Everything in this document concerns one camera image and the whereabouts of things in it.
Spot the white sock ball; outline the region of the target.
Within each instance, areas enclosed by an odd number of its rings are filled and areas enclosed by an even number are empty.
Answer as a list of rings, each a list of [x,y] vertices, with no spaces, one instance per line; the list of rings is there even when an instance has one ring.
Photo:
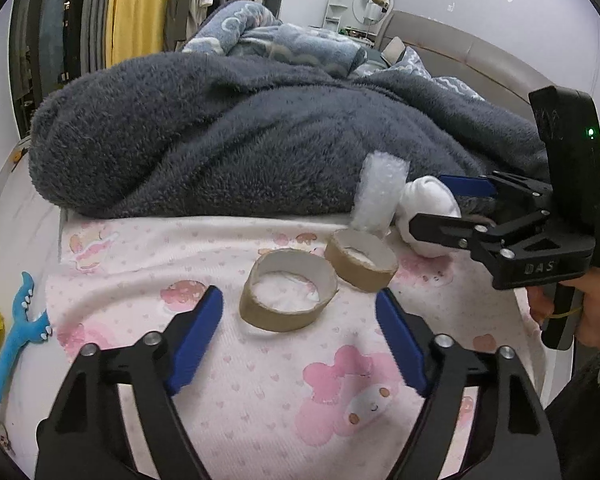
[[[396,206],[396,228],[402,240],[421,257],[432,259],[451,255],[452,248],[416,240],[410,223],[419,214],[423,214],[426,220],[430,216],[460,218],[460,205],[456,198],[436,177],[420,177],[405,183]]]

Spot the pink cartoon bed sheet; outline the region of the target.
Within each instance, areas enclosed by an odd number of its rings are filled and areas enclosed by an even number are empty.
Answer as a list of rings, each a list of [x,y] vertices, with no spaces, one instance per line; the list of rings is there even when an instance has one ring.
[[[320,317],[298,332],[257,330],[239,299],[257,258],[292,248],[322,256],[334,219],[86,220],[61,230],[46,309],[70,361],[88,342],[134,344],[190,310],[209,285],[222,321],[194,381],[175,397],[212,479],[385,479],[422,406],[404,386],[376,323],[374,295],[339,281]],[[516,349],[542,387],[539,330],[513,292],[497,292],[466,252],[422,258],[393,231],[390,288],[407,312],[462,346]]]

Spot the grey upholstered headboard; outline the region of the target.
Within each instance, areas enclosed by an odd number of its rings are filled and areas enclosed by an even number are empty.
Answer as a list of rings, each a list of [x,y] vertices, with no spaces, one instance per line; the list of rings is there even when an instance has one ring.
[[[434,76],[453,76],[480,96],[533,120],[528,94],[552,82],[516,56],[474,35],[437,21],[393,11],[376,35],[375,48],[385,49],[393,38],[414,49]]]

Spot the dark grey fleece blanket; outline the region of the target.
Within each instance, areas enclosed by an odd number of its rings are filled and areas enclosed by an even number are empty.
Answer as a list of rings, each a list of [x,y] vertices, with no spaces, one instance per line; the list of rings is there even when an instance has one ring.
[[[548,177],[532,122],[422,76],[200,53],[132,58],[50,94],[29,170],[85,217],[306,217],[349,212],[373,152],[411,179]]]

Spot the white dressing table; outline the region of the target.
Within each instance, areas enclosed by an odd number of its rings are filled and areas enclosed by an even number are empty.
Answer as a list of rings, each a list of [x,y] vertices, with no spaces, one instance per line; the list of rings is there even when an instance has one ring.
[[[350,39],[371,46],[374,42],[370,33],[374,25],[362,25],[352,12],[353,0],[328,0],[323,18],[324,29],[347,36]]]

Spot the blue plush slingshot toy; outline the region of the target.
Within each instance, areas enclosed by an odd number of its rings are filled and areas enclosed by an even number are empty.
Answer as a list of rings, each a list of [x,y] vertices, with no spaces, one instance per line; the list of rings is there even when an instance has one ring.
[[[21,272],[21,278],[22,284],[12,300],[12,328],[0,351],[0,404],[20,351],[27,344],[42,344],[53,333],[46,310],[30,320],[29,309],[34,297],[35,282],[26,271]]]

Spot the light blue patterned blanket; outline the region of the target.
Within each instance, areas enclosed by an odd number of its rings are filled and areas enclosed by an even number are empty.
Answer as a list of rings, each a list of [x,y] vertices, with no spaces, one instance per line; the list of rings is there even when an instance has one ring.
[[[216,9],[182,50],[219,56],[258,56],[313,66],[348,78],[367,60],[363,46],[322,28],[284,23],[261,3],[232,0]]]

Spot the yellow curtain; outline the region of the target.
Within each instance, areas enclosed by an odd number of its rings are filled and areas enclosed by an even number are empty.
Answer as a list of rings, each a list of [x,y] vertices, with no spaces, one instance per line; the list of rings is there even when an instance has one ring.
[[[108,0],[105,66],[162,50],[168,0]]]

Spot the dark balcony door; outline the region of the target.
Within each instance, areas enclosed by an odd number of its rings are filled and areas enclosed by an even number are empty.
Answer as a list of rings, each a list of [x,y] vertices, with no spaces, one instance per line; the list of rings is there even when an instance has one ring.
[[[83,0],[14,0],[9,22],[10,95],[19,135],[50,93],[80,76]]]

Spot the grey curtain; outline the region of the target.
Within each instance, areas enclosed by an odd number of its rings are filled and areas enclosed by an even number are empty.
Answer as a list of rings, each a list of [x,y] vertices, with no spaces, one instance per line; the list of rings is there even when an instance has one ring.
[[[83,0],[80,35],[81,74],[105,67],[105,26],[108,0]]]

